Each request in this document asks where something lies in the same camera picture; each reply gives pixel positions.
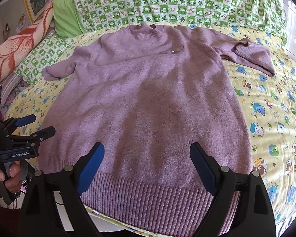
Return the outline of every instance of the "bed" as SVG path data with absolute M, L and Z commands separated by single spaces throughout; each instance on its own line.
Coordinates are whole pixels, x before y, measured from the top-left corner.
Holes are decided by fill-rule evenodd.
M 73 45 L 64 52 L 60 60 L 68 58 L 76 46 L 87 45 L 102 34 L 115 32 L 122 27 L 124 26 L 94 31 L 70 39 Z M 250 131 L 252 169 L 257 169 L 262 175 L 272 202 L 277 233 L 280 235 L 296 215 L 296 72 L 281 46 L 279 37 L 247 28 L 219 26 L 212 28 L 236 39 L 247 36 L 255 42 L 266 45 L 272 51 L 276 70 L 276 75 L 272 79 L 266 79 L 259 71 L 230 61 L 225 61 L 224 64 Z M 70 77 L 67 77 L 51 82 L 42 79 L 18 95 L 7 111 L 6 117 L 35 114 L 37 120 L 17 130 L 17 134 L 27 135 L 40 129 L 48 109 L 69 79 Z M 261 113 L 256 110 L 259 105 L 263 107 Z M 31 160 L 31 164 L 38 168 L 36 160 Z M 131 228 L 145 236 L 160 236 L 122 224 L 101 214 L 100 211 L 87 209 L 91 214 L 123 228 Z

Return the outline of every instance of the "sweater sleeve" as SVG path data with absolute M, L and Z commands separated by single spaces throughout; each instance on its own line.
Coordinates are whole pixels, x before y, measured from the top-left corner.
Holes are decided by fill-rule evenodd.
M 75 48 L 71 57 L 64 61 L 60 61 L 53 66 L 44 68 L 43 76 L 46 80 L 59 80 L 67 77 L 74 72 L 76 66 L 83 66 L 89 62 L 94 51 L 99 48 L 99 40 L 88 46 L 78 46 Z
M 252 42 L 248 38 L 236 40 L 228 35 L 212 29 L 204 29 L 201 35 L 220 55 L 227 55 L 233 62 L 257 69 L 273 77 L 275 70 L 271 61 L 271 52 L 266 47 Z

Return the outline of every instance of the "sweater cuff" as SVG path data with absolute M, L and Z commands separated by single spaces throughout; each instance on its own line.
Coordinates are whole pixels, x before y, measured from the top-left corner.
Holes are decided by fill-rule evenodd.
M 261 67 L 261 71 L 268 76 L 275 76 L 275 70 L 271 62 L 271 52 L 263 45 L 252 42 L 240 42 L 235 46 L 234 53 L 256 65 L 259 65 Z
M 44 68 L 44 71 L 43 71 L 44 79 L 47 81 L 59 80 L 60 79 L 59 77 L 54 77 L 52 74 L 48 73 L 48 67 Z

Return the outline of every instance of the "pink sweater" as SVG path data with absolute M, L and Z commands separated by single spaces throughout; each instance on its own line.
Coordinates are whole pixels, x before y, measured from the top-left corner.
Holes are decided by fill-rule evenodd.
M 42 127 L 40 168 L 60 171 L 99 141 L 105 157 L 82 201 L 148 231 L 192 236 L 212 200 L 189 156 L 199 142 L 220 165 L 249 173 L 250 139 L 220 55 L 274 76 L 270 52 L 206 28 L 130 25 L 47 67 L 73 76 Z M 236 206 L 230 209 L 228 230 Z

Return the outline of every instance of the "sweater neckline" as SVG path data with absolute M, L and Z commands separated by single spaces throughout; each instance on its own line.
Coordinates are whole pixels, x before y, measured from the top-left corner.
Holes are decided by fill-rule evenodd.
M 124 34 L 131 35 L 136 40 L 155 39 L 162 36 L 164 26 L 155 24 L 148 26 L 143 22 L 141 25 L 129 25 L 122 30 Z

